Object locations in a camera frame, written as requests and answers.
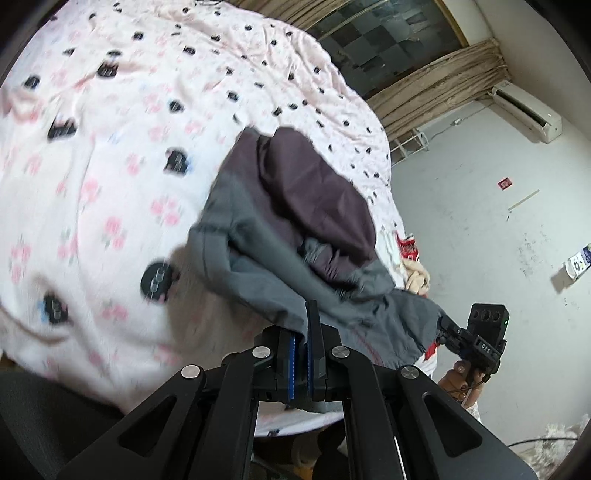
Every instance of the air conditioner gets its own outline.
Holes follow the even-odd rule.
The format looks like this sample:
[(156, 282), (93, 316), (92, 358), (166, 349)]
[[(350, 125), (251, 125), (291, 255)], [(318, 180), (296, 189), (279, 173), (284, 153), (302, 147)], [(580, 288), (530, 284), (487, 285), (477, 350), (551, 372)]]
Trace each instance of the air conditioner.
[(535, 131), (542, 142), (550, 143), (562, 133), (562, 117), (517, 85), (506, 80), (497, 83), (492, 88), (492, 97), (495, 103)]

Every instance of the beige curtain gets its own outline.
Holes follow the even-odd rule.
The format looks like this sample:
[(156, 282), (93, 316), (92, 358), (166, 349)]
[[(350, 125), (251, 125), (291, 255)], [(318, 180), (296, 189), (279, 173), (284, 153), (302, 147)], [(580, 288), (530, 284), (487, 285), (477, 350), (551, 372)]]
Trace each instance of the beige curtain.
[(302, 30), (349, 3), (350, 0), (229, 0), (232, 5), (277, 18)]
[(388, 140), (474, 99), (509, 78), (495, 39), (431, 62), (368, 100)]

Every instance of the silver bolt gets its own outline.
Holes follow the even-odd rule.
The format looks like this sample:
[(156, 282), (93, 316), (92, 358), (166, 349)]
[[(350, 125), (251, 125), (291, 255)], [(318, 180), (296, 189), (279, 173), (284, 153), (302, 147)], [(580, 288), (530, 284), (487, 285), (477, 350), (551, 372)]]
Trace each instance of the silver bolt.
[(416, 367), (403, 367), (401, 373), (402, 376), (408, 380), (418, 378), (418, 368)]
[(339, 345), (334, 346), (330, 353), (332, 353), (335, 358), (347, 358), (351, 352), (347, 347)]
[(201, 369), (197, 365), (187, 365), (181, 370), (181, 375), (184, 378), (197, 378), (201, 373)]
[(252, 356), (255, 358), (267, 358), (271, 354), (271, 349), (267, 346), (258, 346), (252, 350)]

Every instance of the wall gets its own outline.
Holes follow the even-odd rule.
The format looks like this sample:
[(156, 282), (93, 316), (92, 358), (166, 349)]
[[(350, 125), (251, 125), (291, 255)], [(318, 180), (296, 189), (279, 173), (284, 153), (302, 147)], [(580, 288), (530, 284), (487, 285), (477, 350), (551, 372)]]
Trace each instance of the wall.
[(468, 44), (474, 45), (492, 37), (488, 24), (474, 0), (441, 1), (456, 20)]
[(556, 30), (524, 0), (476, 0), (514, 82), (591, 138), (591, 83)]
[[(431, 124), (429, 137), (477, 108)], [(502, 191), (506, 177), (513, 185)], [(591, 242), (590, 181), (591, 144), (575, 127), (566, 122), (546, 145), (497, 106), (393, 169), (397, 206), (431, 273), (429, 296), (460, 325), (475, 302), (511, 314), (501, 369), (479, 402), (484, 425), (505, 442), (591, 413), (591, 272), (573, 285), (561, 273)], [(455, 360), (440, 351), (437, 379)]]

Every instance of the bed sheet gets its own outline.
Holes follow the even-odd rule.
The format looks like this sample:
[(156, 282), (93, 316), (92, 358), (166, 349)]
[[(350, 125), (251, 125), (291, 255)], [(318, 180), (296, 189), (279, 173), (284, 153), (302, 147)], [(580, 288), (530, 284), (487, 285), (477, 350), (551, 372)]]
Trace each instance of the bed sheet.
[[(71, 0), (0, 101), (0, 348), (32, 372), (127, 412), (183, 365), (252, 346), (266, 322), (208, 292), (184, 252), (246, 126), (309, 137), (367, 199), (378, 255), (404, 286), (386, 135), (290, 25), (223, 2)], [(56, 119), (76, 132), (48, 140)], [(141, 280), (158, 262), (180, 279), (148, 301)]]

